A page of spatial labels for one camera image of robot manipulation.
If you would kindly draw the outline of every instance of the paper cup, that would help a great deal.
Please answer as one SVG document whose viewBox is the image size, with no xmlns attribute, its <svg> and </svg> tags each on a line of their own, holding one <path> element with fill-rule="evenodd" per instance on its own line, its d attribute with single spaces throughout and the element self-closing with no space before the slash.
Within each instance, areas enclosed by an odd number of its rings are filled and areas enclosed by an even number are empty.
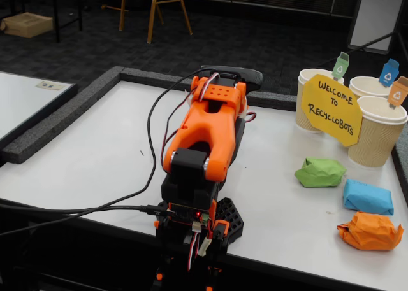
<svg viewBox="0 0 408 291">
<path fill-rule="evenodd" d="M 302 129 L 308 130 L 310 132 L 320 133 L 321 131 L 312 126 L 312 124 L 309 122 L 309 119 L 307 119 L 306 114 L 302 110 L 302 96 L 305 84 L 315 75 L 325 75 L 329 78 L 333 78 L 332 72 L 329 70 L 304 69 L 300 71 L 300 75 L 298 77 L 298 96 L 296 98 L 296 124 Z M 339 82 L 343 84 L 344 78 L 341 78 Z"/>
<path fill-rule="evenodd" d="M 349 158 L 365 167 L 382 167 L 408 122 L 407 111 L 402 106 L 393 110 L 385 98 L 361 97 L 357 101 L 363 123 L 358 143 L 349 148 Z"/>
<path fill-rule="evenodd" d="M 359 92 L 358 90 L 354 89 L 351 84 L 350 84 L 349 88 L 350 88 L 350 90 L 353 92 L 354 96 L 356 97 L 356 100 L 358 100 L 358 99 L 361 98 L 361 97 L 367 96 L 367 95 L 365 95 L 365 94 Z"/>
<path fill-rule="evenodd" d="M 349 88 L 358 97 L 376 96 L 388 98 L 391 88 L 381 84 L 373 76 L 357 76 L 350 80 Z"/>
</svg>

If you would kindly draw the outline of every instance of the blue paper package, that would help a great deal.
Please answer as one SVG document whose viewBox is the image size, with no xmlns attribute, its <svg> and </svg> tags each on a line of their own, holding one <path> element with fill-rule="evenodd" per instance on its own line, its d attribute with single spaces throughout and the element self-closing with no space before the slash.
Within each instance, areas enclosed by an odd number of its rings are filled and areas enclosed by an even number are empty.
<svg viewBox="0 0 408 291">
<path fill-rule="evenodd" d="M 355 180 L 347 180 L 344 186 L 344 207 L 347 209 L 393 215 L 394 207 L 391 192 Z"/>
</svg>

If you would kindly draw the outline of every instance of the crumpled paper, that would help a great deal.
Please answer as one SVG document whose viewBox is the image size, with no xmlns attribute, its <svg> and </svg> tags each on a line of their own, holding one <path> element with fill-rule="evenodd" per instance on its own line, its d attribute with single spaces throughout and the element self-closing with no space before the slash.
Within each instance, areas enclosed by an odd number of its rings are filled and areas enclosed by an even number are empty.
<svg viewBox="0 0 408 291">
<path fill-rule="evenodd" d="M 355 180 L 346 181 L 344 207 L 365 213 L 394 214 L 390 191 Z"/>
<path fill-rule="evenodd" d="M 295 177 L 304 187 L 329 187 L 340 184 L 346 171 L 337 160 L 307 157 Z"/>
<path fill-rule="evenodd" d="M 404 229 L 382 215 L 357 212 L 350 223 L 338 225 L 340 237 L 349 245 L 364 251 L 388 251 L 401 242 Z"/>
</svg>

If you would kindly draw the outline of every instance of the white panel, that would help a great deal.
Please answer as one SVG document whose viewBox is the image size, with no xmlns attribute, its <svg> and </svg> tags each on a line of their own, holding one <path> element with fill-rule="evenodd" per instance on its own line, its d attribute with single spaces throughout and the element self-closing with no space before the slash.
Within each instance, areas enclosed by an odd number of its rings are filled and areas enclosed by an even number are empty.
<svg viewBox="0 0 408 291">
<path fill-rule="evenodd" d="M 362 46 L 393 32 L 402 0 L 361 0 L 350 45 Z M 368 48 L 388 51 L 391 38 Z"/>
<path fill-rule="evenodd" d="M 140 190 L 150 173 L 147 115 L 163 89 L 120 82 L 64 132 L 27 162 L 0 168 L 0 198 L 41 208 L 73 209 L 102 205 Z M 152 116 L 152 138 L 159 158 L 166 119 L 184 93 L 165 95 Z M 219 198 L 230 197 L 244 222 L 244 233 L 229 254 L 342 281 L 406 290 L 408 236 L 392 252 L 363 252 L 345 242 L 336 226 L 355 211 L 343 207 L 346 178 L 392 192 L 395 225 L 408 227 L 408 208 L 390 158 L 382 169 L 355 166 L 347 150 L 324 134 L 295 126 L 291 111 L 255 108 L 237 159 Z M 187 112 L 171 121 L 173 132 Z M 294 177 L 306 157 L 339 160 L 346 178 L 335 188 L 304 188 Z M 165 173 L 160 165 L 146 192 L 121 204 L 161 202 Z M 105 211 L 86 218 L 154 235 L 153 216 L 135 211 Z"/>
</svg>

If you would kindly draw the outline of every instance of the orange crumpled paper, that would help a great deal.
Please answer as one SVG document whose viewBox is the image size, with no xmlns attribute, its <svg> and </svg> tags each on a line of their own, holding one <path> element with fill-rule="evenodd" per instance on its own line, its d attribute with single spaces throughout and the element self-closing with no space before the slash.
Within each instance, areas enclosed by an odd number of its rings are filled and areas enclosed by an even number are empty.
<svg viewBox="0 0 408 291">
<path fill-rule="evenodd" d="M 338 225 L 340 237 L 359 250 L 388 251 L 401 242 L 404 229 L 398 230 L 387 216 L 357 212 L 350 223 Z"/>
</svg>

